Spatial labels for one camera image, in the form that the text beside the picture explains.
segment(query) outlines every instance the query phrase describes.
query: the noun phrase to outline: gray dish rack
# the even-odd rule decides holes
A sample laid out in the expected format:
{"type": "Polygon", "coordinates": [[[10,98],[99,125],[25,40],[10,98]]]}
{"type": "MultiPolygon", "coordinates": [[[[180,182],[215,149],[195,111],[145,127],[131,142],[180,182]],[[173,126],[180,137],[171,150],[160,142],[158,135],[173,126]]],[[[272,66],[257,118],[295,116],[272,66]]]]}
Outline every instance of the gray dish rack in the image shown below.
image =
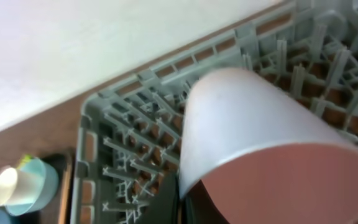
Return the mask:
{"type": "Polygon", "coordinates": [[[71,224],[136,222],[178,168],[191,86],[221,67],[254,70],[358,145],[358,0],[283,2],[84,102],[71,224]]]}

